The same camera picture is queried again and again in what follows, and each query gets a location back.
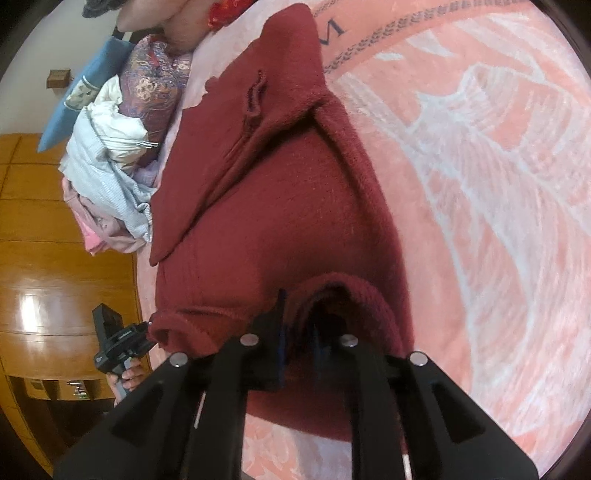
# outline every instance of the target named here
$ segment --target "red sweater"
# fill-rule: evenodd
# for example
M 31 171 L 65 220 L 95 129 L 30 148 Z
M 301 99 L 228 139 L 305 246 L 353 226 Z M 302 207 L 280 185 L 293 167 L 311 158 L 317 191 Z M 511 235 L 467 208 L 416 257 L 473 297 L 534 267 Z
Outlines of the red sweater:
M 315 301 L 337 303 L 351 333 L 408 353 L 397 234 L 372 164 L 324 81 L 309 8 L 273 15 L 206 89 L 183 112 L 152 199 L 152 337 L 169 352 L 214 353 L 285 288 L 284 320 L 296 334 Z M 346 438 L 342 402 L 312 392 L 306 360 L 296 365 L 284 391 L 251 394 L 249 412 Z

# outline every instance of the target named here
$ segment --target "bed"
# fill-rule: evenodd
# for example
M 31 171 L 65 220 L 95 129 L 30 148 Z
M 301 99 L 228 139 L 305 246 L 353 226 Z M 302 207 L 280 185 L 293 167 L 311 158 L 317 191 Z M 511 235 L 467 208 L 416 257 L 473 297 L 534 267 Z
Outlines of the bed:
M 261 0 L 198 46 L 163 168 L 182 109 L 292 3 Z M 591 80 L 528 1 L 307 3 L 400 235 L 415 347 L 544 474 L 591 410 Z M 350 462 L 346 443 L 247 418 L 254 478 L 346 479 Z

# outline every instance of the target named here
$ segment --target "metal screw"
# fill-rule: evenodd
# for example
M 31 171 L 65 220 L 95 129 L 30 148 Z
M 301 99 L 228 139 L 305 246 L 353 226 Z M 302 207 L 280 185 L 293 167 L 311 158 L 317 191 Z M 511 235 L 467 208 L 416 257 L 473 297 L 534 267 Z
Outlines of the metal screw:
M 340 344 L 342 346 L 353 347 L 359 343 L 359 339 L 355 335 L 351 335 L 350 333 L 345 333 L 344 335 L 340 336 Z
M 170 364 L 173 367 L 183 367 L 185 365 L 187 365 L 187 362 L 189 361 L 189 357 L 187 356 L 186 353 L 182 353 L 182 352 L 177 352 L 177 353 L 173 353 L 170 356 Z
M 425 355 L 423 352 L 413 352 L 408 357 L 413 365 L 417 367 L 423 367 L 427 365 L 429 361 L 429 357 Z
M 243 346 L 255 346 L 258 342 L 259 337 L 254 333 L 245 333 L 240 337 L 240 343 L 243 344 Z

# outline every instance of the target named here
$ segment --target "floral pillow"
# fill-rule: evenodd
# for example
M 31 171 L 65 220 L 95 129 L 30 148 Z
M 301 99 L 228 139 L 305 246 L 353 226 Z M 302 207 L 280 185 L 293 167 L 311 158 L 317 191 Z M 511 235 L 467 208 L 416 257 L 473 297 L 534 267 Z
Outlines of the floral pillow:
M 119 113 L 140 118 L 148 140 L 158 145 L 164 140 L 191 69 L 191 54 L 171 57 L 167 47 L 164 36 L 148 35 L 135 46 L 120 75 L 123 103 Z M 148 150 L 138 165 L 148 165 L 157 155 L 158 148 Z

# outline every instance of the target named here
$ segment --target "human hand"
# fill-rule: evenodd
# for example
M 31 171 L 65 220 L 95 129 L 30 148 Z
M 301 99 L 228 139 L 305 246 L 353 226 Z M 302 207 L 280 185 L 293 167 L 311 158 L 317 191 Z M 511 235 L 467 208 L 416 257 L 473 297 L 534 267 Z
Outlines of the human hand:
M 121 377 L 123 378 L 123 388 L 133 392 L 133 390 L 138 388 L 139 384 L 146 379 L 147 375 L 144 367 L 137 358 L 132 358 L 130 364 L 130 367 L 123 372 Z M 122 400 L 121 395 L 115 386 L 118 379 L 119 378 L 115 374 L 107 374 L 107 383 L 115 395 L 115 405 Z

